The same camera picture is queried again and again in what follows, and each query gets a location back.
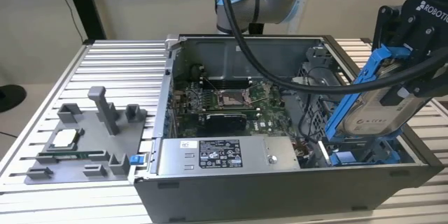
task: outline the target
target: blue clip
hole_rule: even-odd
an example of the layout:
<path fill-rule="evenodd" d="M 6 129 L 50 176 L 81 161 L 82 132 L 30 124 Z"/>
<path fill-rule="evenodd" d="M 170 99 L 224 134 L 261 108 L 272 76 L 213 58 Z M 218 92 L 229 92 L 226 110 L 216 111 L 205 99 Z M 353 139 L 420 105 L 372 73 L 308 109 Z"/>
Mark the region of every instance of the blue clip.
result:
<path fill-rule="evenodd" d="M 390 152 L 390 155 L 386 160 L 382 160 L 384 164 L 398 164 L 400 163 L 400 155 L 396 151 Z"/>
<path fill-rule="evenodd" d="M 329 161 L 333 166 L 342 166 L 344 164 L 356 163 L 352 152 L 336 152 L 330 154 Z"/>
<path fill-rule="evenodd" d="M 130 165 L 142 165 L 145 163 L 145 157 L 140 155 L 132 155 L 129 159 Z"/>

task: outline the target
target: green circuit board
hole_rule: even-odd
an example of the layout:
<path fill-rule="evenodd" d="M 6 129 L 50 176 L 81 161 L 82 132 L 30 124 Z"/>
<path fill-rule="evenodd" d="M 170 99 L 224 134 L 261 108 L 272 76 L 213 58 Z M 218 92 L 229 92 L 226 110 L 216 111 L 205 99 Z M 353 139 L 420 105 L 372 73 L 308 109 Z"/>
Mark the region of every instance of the green circuit board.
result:
<path fill-rule="evenodd" d="M 201 90 L 197 108 L 180 109 L 177 114 L 178 137 L 204 137 L 205 118 L 210 114 L 242 114 L 246 116 L 245 130 L 226 132 L 220 136 L 294 136 L 284 101 L 277 86 L 269 82 L 253 81 L 245 89 Z M 196 95 L 186 97 L 194 102 Z"/>

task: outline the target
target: blue latch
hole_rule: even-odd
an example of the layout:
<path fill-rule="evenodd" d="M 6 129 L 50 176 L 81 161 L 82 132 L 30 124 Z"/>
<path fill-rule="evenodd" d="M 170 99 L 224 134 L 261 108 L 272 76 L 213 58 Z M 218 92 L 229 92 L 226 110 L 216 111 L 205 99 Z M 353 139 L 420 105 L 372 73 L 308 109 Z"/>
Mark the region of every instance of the blue latch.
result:
<path fill-rule="evenodd" d="M 129 159 L 130 165 L 142 165 L 145 163 L 145 157 L 140 155 L 132 155 Z"/>
<path fill-rule="evenodd" d="M 341 166 L 344 164 L 356 163 L 352 152 L 336 152 L 330 154 L 329 161 L 333 166 Z"/>

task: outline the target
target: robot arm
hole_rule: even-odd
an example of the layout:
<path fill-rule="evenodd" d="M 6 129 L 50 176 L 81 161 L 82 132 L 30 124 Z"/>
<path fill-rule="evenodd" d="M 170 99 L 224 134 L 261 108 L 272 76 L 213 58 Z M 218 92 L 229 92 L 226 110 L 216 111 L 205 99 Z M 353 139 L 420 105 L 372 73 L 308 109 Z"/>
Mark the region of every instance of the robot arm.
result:
<path fill-rule="evenodd" d="M 382 6 L 373 52 L 354 83 L 372 81 L 421 63 L 445 46 L 448 0 L 406 0 L 400 8 Z M 390 136 L 432 97 L 448 94 L 445 66 L 396 86 L 346 95 L 328 122 L 329 141 L 346 136 Z"/>
<path fill-rule="evenodd" d="M 217 32 L 230 34 L 222 0 L 216 0 Z M 278 24 L 288 22 L 298 7 L 298 0 L 232 0 L 236 21 L 241 32 L 248 31 L 249 23 Z"/>

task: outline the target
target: blue drive bracket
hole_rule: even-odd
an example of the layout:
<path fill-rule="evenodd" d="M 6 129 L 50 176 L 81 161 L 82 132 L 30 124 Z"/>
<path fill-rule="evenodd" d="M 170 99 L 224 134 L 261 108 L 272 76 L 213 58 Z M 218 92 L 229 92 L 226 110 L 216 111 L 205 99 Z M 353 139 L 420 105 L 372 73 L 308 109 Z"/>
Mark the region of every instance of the blue drive bracket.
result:
<path fill-rule="evenodd" d="M 405 47 L 385 47 L 381 45 L 380 48 L 373 50 L 369 60 L 362 67 L 353 84 L 374 81 L 376 72 L 380 69 L 382 61 L 385 59 L 405 59 L 409 57 L 409 54 L 410 51 Z M 328 120 L 325 126 L 325 135 L 328 141 L 330 142 L 341 142 L 346 137 L 342 133 L 337 134 L 337 126 L 345 118 L 346 113 L 357 101 L 360 95 L 361 93 L 348 94 L 344 96 L 340 105 L 337 106 L 334 113 Z"/>
<path fill-rule="evenodd" d="M 337 154 L 342 154 L 349 159 L 341 158 L 341 156 L 337 155 Z M 366 162 L 357 162 L 354 160 L 350 152 L 333 153 L 329 156 L 329 162 L 330 162 L 332 166 L 360 166 L 360 165 L 398 164 L 400 163 L 400 155 L 396 151 L 392 151 L 389 157 L 385 160 L 377 160 L 373 163 L 366 163 Z"/>

